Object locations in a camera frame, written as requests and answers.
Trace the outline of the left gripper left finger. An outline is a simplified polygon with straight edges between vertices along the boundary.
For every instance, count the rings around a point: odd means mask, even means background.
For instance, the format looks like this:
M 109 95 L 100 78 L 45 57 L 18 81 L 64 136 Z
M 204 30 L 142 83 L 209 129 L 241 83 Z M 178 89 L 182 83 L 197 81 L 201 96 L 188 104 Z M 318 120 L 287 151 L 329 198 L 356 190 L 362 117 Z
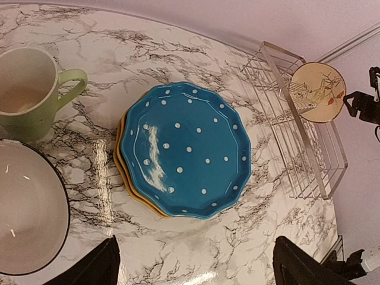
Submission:
M 47 281 L 48 285 L 118 283 L 121 258 L 116 236 L 105 239 L 71 268 Z

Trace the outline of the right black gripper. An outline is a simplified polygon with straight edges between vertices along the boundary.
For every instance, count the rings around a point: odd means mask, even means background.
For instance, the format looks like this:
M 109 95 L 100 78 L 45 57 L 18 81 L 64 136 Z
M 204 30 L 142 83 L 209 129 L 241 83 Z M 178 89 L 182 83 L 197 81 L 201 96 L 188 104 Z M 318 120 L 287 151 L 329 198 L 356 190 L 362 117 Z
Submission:
M 360 120 L 379 122 L 379 102 L 375 102 L 373 96 L 355 91 L 345 95 L 343 102 L 351 117 L 355 118 L 357 113 L 360 112 Z

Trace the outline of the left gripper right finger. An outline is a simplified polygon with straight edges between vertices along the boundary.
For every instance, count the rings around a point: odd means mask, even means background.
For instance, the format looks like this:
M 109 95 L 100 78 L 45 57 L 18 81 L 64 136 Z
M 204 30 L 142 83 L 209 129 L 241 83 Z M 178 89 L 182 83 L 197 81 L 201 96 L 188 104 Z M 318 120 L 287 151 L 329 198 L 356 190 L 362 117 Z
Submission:
M 340 236 L 321 262 L 316 261 L 285 236 L 275 240 L 273 268 L 276 284 L 352 284 L 352 280 L 365 276 L 360 249 L 346 261 L 338 260 L 343 250 Z

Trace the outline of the white saucer dark rim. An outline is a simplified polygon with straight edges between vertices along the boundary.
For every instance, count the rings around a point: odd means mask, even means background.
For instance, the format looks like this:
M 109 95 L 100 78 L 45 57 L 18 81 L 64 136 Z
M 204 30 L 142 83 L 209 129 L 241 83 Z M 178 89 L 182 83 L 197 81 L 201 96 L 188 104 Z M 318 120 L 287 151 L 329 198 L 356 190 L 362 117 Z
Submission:
M 48 266 L 69 232 L 60 173 L 32 146 L 1 140 L 1 274 L 24 276 Z

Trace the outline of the yellow dotted plate front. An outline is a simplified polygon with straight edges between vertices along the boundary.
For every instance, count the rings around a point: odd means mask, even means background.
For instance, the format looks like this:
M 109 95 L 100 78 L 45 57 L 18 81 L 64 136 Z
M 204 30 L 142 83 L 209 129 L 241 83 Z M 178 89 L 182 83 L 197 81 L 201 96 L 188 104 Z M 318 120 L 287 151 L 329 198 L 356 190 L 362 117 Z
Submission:
M 138 202 L 146 205 L 149 209 L 151 209 L 155 214 L 157 214 L 161 218 L 169 219 L 170 216 L 166 215 L 161 210 L 159 210 L 152 202 L 146 201 L 144 198 L 141 198 L 138 195 L 136 195 L 133 192 L 132 188 L 130 187 L 129 180 L 128 180 L 128 175 L 127 175 L 128 172 L 125 171 L 125 168 L 123 167 L 123 164 L 121 163 L 121 160 L 119 159 L 118 154 L 117 154 L 118 143 L 119 143 L 119 140 L 120 140 L 120 136 L 121 136 L 121 122 L 119 121 L 118 122 L 118 127 L 117 127 L 117 133 L 116 133 L 116 144 L 115 144 L 115 148 L 114 148 L 114 151 L 113 151 L 113 160 L 115 162 L 116 167 L 119 170 L 119 173 L 122 176 L 123 183 L 125 185 L 125 188 L 126 188 L 128 194 L 129 194 L 129 196 L 131 198 L 133 198 L 134 200 L 136 200 L 136 201 L 138 201 Z

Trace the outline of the blue dotted plate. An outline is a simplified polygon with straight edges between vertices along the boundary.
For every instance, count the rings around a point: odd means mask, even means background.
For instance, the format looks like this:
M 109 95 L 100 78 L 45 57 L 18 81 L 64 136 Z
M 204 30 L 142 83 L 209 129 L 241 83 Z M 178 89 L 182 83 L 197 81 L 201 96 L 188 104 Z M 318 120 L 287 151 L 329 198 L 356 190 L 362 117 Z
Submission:
M 251 175 L 237 111 L 187 82 L 154 86 L 139 99 L 119 149 L 138 193 L 172 217 L 208 219 L 235 205 Z

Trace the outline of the light green mug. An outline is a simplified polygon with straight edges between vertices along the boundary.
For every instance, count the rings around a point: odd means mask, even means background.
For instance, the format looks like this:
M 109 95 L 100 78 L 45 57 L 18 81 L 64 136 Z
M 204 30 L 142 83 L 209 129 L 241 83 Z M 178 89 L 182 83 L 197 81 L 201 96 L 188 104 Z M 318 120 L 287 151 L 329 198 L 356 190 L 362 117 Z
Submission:
M 12 140 L 37 141 L 56 113 L 86 88 L 81 69 L 58 71 L 53 57 L 34 47 L 1 54 L 1 128 Z

